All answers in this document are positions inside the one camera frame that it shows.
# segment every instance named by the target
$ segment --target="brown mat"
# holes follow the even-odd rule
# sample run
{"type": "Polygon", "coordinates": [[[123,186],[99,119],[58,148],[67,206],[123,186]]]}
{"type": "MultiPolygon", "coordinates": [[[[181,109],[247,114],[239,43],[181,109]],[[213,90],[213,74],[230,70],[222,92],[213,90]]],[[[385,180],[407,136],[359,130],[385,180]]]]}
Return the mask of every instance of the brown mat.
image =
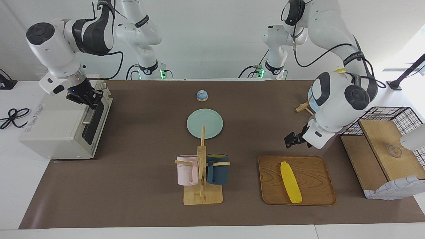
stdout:
{"type": "Polygon", "coordinates": [[[413,197],[366,199],[339,137],[322,150],[284,146],[310,117],[295,112],[311,81],[111,81],[114,101],[96,160],[50,162],[19,228],[294,225],[425,222],[413,197]],[[196,92],[209,94],[206,102],[196,92]],[[208,153],[232,162],[224,202],[184,206],[173,163],[195,154],[186,129],[190,113],[221,114],[223,131],[207,139],[208,153]],[[330,207],[267,205],[261,199],[258,158],[319,155],[337,195],[330,207]]]}

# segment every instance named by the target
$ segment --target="wire basket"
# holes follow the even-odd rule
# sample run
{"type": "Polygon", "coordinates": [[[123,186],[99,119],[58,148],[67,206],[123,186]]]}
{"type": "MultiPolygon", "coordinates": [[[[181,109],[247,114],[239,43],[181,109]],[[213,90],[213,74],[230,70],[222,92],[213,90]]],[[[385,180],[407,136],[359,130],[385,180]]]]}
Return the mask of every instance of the wire basket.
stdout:
{"type": "MultiPolygon", "coordinates": [[[[341,135],[362,135],[360,120],[391,120],[402,135],[416,129],[422,124],[417,114],[410,107],[373,107],[346,129],[341,135]]],[[[413,152],[425,169],[425,147],[413,152]]]]}

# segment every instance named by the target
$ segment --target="white wall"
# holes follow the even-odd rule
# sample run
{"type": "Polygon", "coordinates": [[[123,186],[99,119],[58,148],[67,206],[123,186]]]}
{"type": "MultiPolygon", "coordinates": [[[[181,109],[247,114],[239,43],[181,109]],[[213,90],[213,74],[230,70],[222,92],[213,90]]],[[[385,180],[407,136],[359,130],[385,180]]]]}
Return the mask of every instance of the white wall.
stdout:
{"type": "MultiPolygon", "coordinates": [[[[36,80],[40,62],[16,31],[6,14],[6,4],[26,29],[54,18],[90,18],[89,0],[0,0],[0,67],[20,80],[36,80]]],[[[267,50],[261,36],[267,26],[278,24],[285,0],[144,0],[145,8],[161,29],[163,42],[154,46],[158,59],[167,64],[176,78],[233,78],[248,65],[256,64],[267,50]]],[[[343,18],[359,40],[375,70],[398,53],[425,24],[423,0],[340,0],[343,18]]],[[[125,22],[117,15],[116,24],[125,22]]],[[[289,79],[313,79],[323,71],[342,67],[341,60],[329,54],[309,68],[296,65],[292,48],[286,68],[289,79]]],[[[117,39],[114,51],[125,54],[117,79],[125,78],[136,63],[131,50],[117,39]]],[[[309,63],[324,50],[311,41],[298,47],[298,59],[309,63]]],[[[87,73],[109,77],[118,67],[119,56],[96,57],[77,54],[87,73]]]]}

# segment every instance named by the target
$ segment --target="wooden base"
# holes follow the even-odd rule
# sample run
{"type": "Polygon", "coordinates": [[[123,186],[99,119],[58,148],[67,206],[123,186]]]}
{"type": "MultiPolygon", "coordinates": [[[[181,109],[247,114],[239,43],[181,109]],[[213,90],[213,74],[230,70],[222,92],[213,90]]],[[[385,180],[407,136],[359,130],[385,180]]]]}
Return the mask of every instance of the wooden base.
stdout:
{"type": "Polygon", "coordinates": [[[341,140],[363,190],[377,190],[388,182],[365,136],[342,135],[341,140]]]}
{"type": "Polygon", "coordinates": [[[183,190],[184,205],[218,204],[223,202],[221,185],[204,183],[204,197],[201,197],[200,194],[199,185],[185,186],[183,190]]]}

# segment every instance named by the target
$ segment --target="mug handle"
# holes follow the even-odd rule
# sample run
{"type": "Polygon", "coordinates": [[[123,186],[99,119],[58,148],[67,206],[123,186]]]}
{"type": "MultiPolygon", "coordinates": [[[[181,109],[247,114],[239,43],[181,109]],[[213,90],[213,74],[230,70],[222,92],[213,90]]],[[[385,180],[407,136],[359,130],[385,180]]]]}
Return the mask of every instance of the mug handle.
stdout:
{"type": "Polygon", "coordinates": [[[198,162],[192,161],[192,180],[189,183],[194,184],[195,180],[197,179],[198,179],[198,162]]]}
{"type": "Polygon", "coordinates": [[[213,177],[213,167],[214,167],[214,161],[209,161],[208,162],[208,178],[211,178],[211,182],[214,182],[214,177],[213,177]]]}

